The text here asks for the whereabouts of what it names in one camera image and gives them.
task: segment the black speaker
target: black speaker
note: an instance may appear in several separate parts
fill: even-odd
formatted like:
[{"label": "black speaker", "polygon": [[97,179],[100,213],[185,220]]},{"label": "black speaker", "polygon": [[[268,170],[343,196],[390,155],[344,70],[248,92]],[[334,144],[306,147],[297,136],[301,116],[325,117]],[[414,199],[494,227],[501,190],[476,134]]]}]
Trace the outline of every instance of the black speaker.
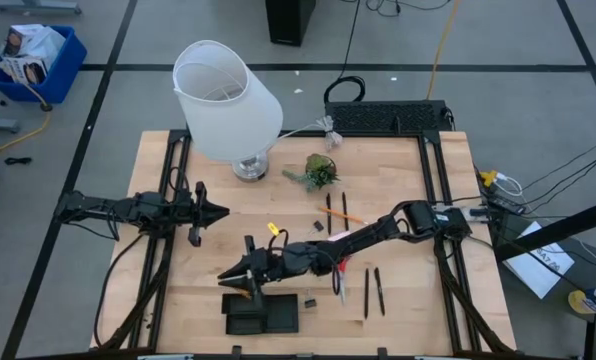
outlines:
[{"label": "black speaker", "polygon": [[316,0],[265,0],[272,43],[300,46]]}]

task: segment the blue bin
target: blue bin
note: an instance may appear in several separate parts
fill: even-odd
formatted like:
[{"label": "blue bin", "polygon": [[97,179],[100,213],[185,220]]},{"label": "blue bin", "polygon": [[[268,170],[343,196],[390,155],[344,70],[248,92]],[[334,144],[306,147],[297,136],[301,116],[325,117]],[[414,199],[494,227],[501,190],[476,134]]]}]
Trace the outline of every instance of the blue bin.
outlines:
[{"label": "blue bin", "polygon": [[[60,49],[49,73],[41,84],[32,85],[47,103],[60,104],[67,97],[71,84],[74,83],[80,65],[87,55],[87,49],[76,37],[74,29],[70,26],[52,26],[62,36],[65,43]],[[14,101],[40,102],[24,85],[16,84],[12,78],[0,69],[0,91]]]}]

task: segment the black keyboard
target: black keyboard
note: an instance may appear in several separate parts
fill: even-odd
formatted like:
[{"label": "black keyboard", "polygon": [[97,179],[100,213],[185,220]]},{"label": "black keyboard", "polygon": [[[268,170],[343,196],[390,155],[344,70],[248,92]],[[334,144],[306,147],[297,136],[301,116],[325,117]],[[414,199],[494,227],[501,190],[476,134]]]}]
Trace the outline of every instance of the black keyboard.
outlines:
[{"label": "black keyboard", "polygon": [[327,115],[334,120],[334,130],[401,133],[423,130],[451,130],[442,116],[444,101],[331,102]]}]

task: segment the lamp base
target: lamp base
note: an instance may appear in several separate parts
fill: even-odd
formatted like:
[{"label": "lamp base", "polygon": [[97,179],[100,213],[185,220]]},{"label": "lamp base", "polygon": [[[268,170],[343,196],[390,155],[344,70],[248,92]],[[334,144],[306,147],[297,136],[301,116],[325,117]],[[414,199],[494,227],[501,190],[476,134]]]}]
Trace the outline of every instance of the lamp base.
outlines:
[{"label": "lamp base", "polygon": [[267,153],[262,152],[251,159],[235,161],[231,164],[236,177],[244,182],[256,182],[261,180],[267,174],[269,169],[269,160]]}]

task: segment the black marker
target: black marker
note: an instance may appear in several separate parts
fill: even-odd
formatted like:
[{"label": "black marker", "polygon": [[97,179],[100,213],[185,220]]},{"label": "black marker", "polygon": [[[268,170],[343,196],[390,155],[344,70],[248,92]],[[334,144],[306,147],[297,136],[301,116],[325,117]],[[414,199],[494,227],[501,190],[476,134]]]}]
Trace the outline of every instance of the black marker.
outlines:
[{"label": "black marker", "polygon": [[369,269],[365,269],[365,319],[369,316]]},{"label": "black marker", "polygon": [[[327,193],[327,209],[331,210],[331,195]],[[331,211],[327,212],[327,232],[331,235]]]},{"label": "black marker", "polygon": [[380,301],[380,312],[385,316],[385,300],[382,297],[382,284],[380,283],[380,270],[374,269],[374,276],[376,276],[376,285],[378,286],[378,301]]},{"label": "black marker", "polygon": [[[349,215],[347,214],[347,196],[345,195],[345,192],[342,192],[342,211],[345,215]],[[349,218],[345,217],[345,230],[349,231]]]}]

